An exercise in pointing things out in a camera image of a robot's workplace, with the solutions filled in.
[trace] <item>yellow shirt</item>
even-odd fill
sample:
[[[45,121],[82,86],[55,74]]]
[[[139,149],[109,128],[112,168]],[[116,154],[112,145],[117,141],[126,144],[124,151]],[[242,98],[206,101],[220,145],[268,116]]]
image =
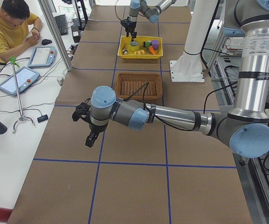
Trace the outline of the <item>yellow shirt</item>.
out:
[[[33,24],[37,19],[38,16],[30,13],[30,17],[23,24],[11,27],[0,18],[0,54],[22,44],[29,33],[28,25]]]

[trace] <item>man's arm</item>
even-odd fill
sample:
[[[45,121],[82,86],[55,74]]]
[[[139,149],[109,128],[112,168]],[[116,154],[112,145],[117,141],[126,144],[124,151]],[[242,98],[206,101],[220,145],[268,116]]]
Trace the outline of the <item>man's arm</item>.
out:
[[[36,19],[33,23],[34,27],[32,28],[32,35],[36,36],[37,39],[40,38],[40,30],[42,28],[42,21],[40,18]]]
[[[0,53],[0,59],[4,62],[8,62],[10,57],[18,56],[26,49],[35,46],[38,43],[36,36],[28,37],[22,44],[15,48],[11,48],[3,53]]]

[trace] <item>black hair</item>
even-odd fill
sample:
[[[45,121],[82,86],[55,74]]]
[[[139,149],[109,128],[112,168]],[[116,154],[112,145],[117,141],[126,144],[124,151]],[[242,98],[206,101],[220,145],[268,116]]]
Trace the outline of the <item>black hair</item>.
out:
[[[2,9],[15,19],[30,17],[30,9],[24,0],[3,0]]]

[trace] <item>white pillar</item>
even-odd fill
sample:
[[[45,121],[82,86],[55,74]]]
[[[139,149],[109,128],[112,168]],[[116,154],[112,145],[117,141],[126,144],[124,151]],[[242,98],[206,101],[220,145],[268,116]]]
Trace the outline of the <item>white pillar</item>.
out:
[[[197,0],[183,54],[170,61],[172,82],[204,82],[200,53],[218,0]]]

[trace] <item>black keyboard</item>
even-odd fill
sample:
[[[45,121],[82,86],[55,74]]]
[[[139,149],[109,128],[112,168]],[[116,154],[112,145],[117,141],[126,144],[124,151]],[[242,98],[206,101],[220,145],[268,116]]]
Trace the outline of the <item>black keyboard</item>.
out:
[[[61,35],[65,35],[68,34],[68,30],[67,30],[67,21],[66,21],[66,15],[57,15],[54,17],[56,24],[59,28],[60,34]]]

